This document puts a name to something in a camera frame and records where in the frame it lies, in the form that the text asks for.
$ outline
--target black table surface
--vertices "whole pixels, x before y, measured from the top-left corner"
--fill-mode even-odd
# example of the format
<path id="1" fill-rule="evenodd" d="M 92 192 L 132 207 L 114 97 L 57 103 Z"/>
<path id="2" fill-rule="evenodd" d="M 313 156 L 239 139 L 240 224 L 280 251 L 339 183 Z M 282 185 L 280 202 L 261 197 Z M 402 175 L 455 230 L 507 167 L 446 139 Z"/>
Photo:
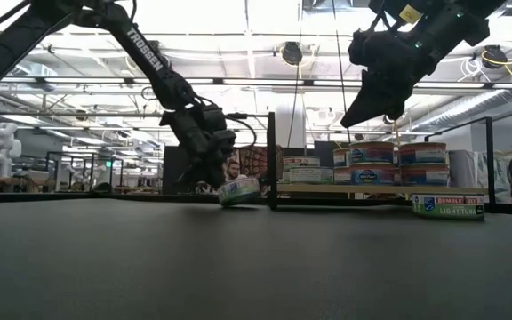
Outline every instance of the black table surface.
<path id="1" fill-rule="evenodd" d="M 0 319 L 512 319 L 512 216 L 0 204 Z"/>

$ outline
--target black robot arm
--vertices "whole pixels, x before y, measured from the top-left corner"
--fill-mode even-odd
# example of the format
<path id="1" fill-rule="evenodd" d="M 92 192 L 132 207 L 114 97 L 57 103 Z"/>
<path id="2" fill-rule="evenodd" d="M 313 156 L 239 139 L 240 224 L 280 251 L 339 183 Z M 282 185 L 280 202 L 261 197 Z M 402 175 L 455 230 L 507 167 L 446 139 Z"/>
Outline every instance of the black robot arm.
<path id="1" fill-rule="evenodd" d="M 125 9 L 112 1 L 31 0 L 25 13 L 0 34 L 0 81 L 45 36 L 71 23 L 109 31 L 148 77 L 159 102 L 170 110 L 160 125 L 169 125 L 188 153 L 190 169 L 180 182 L 203 180 L 215 188 L 223 184 L 222 164 L 233 151 L 236 135 L 227 130 L 222 110 L 169 68 Z"/>
<path id="2" fill-rule="evenodd" d="M 341 125 L 360 124 L 376 116 L 397 120 L 413 87 L 458 44 L 477 45 L 489 36 L 487 17 L 507 0 L 371 0 L 377 18 L 357 30 L 348 48 L 350 61 L 368 67 L 363 85 Z M 386 12 L 396 24 L 389 26 Z M 388 30 L 375 32 L 383 20 Z M 416 24 L 409 32 L 398 29 Z"/>

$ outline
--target can on table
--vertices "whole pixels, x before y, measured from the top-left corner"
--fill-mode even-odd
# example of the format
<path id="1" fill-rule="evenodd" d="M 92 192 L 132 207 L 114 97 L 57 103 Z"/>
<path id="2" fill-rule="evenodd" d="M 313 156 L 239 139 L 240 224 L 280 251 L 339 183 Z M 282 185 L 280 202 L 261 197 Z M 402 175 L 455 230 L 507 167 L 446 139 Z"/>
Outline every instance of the can on table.
<path id="1" fill-rule="evenodd" d="M 345 167 L 349 165 L 348 148 L 339 148 L 333 150 L 334 167 Z"/>
<path id="2" fill-rule="evenodd" d="M 405 164 L 445 164 L 446 144 L 420 142 L 400 146 L 400 165 Z"/>
<path id="3" fill-rule="evenodd" d="M 447 187 L 450 168 L 447 164 L 408 164 L 400 167 L 403 186 Z"/>
<path id="4" fill-rule="evenodd" d="M 350 169 L 354 185 L 395 184 L 395 166 L 392 163 L 352 164 Z"/>
<path id="5" fill-rule="evenodd" d="M 320 161 L 314 156 L 286 156 L 284 157 L 284 172 L 282 178 L 285 183 L 290 183 L 290 170 L 300 167 L 319 167 Z"/>
<path id="6" fill-rule="evenodd" d="M 414 213 L 428 218 L 483 220 L 483 195 L 412 195 Z"/>
<path id="7" fill-rule="evenodd" d="M 391 142 L 357 142 L 349 151 L 350 164 L 385 163 L 394 161 L 394 144 Z"/>
<path id="8" fill-rule="evenodd" d="M 333 169 L 314 167 L 291 168 L 290 183 L 333 184 Z"/>
<path id="9" fill-rule="evenodd" d="M 336 167 L 335 171 L 335 184 L 336 185 L 350 185 L 353 184 L 351 181 L 351 168 L 348 166 L 345 167 Z"/>
<path id="10" fill-rule="evenodd" d="M 222 206 L 240 204 L 260 196 L 260 184 L 256 178 L 232 180 L 219 188 L 219 203 Z"/>

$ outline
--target white robot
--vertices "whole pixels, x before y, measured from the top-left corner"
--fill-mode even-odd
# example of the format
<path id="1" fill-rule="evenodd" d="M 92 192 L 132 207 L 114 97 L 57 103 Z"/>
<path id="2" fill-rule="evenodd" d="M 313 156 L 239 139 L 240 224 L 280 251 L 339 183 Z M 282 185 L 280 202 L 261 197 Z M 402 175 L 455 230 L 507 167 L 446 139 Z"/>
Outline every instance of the white robot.
<path id="1" fill-rule="evenodd" d="M 0 178 L 12 175 L 13 159 L 21 156 L 21 141 L 15 139 L 16 124 L 0 123 Z"/>
<path id="2" fill-rule="evenodd" d="M 72 174 L 72 178 L 76 182 L 81 182 L 85 185 L 90 184 L 89 177 L 84 177 L 81 172 L 76 171 L 70 164 L 67 165 L 67 170 Z M 94 172 L 92 174 L 93 178 L 96 180 L 100 180 L 100 175 L 106 171 L 106 165 L 99 165 L 94 168 Z"/>

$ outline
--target wooden shelf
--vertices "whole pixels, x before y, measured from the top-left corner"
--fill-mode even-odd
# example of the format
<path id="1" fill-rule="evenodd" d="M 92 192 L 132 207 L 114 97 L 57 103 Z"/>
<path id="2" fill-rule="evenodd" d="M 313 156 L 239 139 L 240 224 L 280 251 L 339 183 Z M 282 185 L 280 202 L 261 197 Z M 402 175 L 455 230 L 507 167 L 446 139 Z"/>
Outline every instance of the wooden shelf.
<path id="1" fill-rule="evenodd" d="M 365 194 L 441 194 L 441 195 L 486 195 L 486 188 L 446 187 L 393 187 L 393 186 L 334 186 L 334 185 L 277 185 L 278 192 L 325 192 Z"/>

